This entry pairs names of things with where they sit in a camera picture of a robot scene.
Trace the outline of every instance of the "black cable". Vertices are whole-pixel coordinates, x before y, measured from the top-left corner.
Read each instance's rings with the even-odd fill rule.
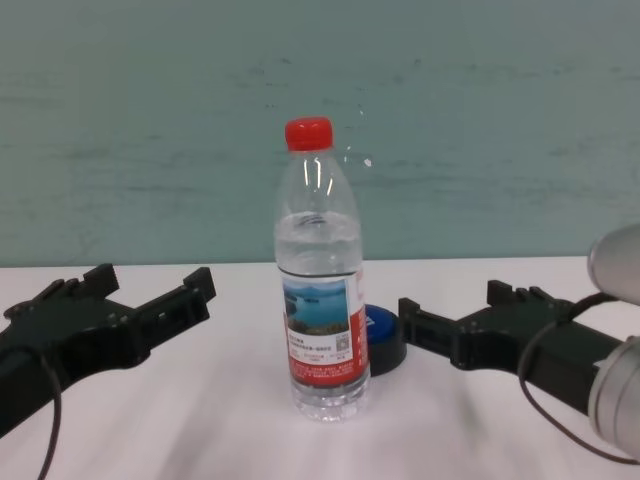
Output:
[[[56,451],[58,444],[58,435],[60,434],[60,422],[62,420],[62,388],[60,388],[60,381],[56,371],[49,365],[46,357],[36,350],[35,348],[20,345],[10,347],[0,352],[0,362],[3,362],[9,355],[17,352],[22,352],[30,356],[34,361],[38,362],[45,372],[51,384],[53,390],[53,425],[51,427],[51,435],[49,436],[49,446],[47,447],[47,453],[44,457],[44,462],[40,468],[40,474],[38,480],[45,480],[51,468],[51,462],[53,462],[53,454]]]
[[[520,388],[522,389],[522,393],[524,393],[524,396],[529,401],[529,403],[533,406],[533,408],[535,408],[540,415],[542,415],[549,423],[551,423],[551,425],[556,427],[558,430],[564,433],[567,437],[569,437],[575,443],[577,443],[583,448],[586,448],[591,453],[594,453],[602,458],[606,458],[607,460],[610,460],[612,462],[621,463],[623,465],[640,465],[640,462],[632,458],[619,457],[617,455],[607,453],[604,450],[600,450],[599,448],[594,447],[593,445],[582,440],[575,433],[573,433],[567,427],[562,425],[558,420],[553,418],[549,412],[547,412],[544,408],[542,408],[542,406],[537,402],[537,400],[533,398],[533,395],[531,395],[531,392],[529,391],[529,387],[527,386],[527,383],[526,383],[526,377],[527,377],[527,374],[529,373],[529,369],[531,368],[534,350],[545,335],[557,329],[558,327],[561,327],[562,325],[566,325],[572,322],[577,316],[586,312],[591,307],[595,307],[596,305],[600,305],[602,303],[615,302],[615,301],[617,301],[615,297],[612,297],[611,295],[607,295],[606,293],[596,293],[589,297],[583,298],[582,300],[575,303],[571,307],[566,317],[560,320],[557,320],[554,323],[550,323],[549,325],[541,329],[538,333],[536,333],[531,339],[531,341],[527,344],[524,351],[522,352],[522,355],[520,356],[520,360],[518,362],[518,381],[520,383]]]

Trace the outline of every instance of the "water bottle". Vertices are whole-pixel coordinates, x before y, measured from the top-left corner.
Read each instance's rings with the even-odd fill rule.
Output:
[[[293,398],[311,419],[341,421],[362,409],[369,381],[360,220],[331,122],[292,120],[285,137],[274,236]]]

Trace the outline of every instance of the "teal wall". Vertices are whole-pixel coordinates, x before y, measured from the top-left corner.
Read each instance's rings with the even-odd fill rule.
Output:
[[[303,114],[334,121],[368,258],[585,253],[640,218],[639,25],[635,0],[2,0],[0,265],[269,260]]]

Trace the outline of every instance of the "qr code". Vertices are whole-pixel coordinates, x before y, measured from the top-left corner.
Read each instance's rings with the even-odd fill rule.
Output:
[[[349,342],[349,333],[343,333],[342,335],[336,336],[336,350],[338,352],[344,352],[345,350],[349,350],[350,342]]]

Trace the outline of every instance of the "silver metal cylinder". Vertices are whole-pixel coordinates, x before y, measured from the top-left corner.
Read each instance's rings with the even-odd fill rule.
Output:
[[[603,440],[640,460],[640,337],[629,338],[600,366],[589,419]]]
[[[605,235],[591,249],[589,274],[599,290],[640,305],[640,224]]]

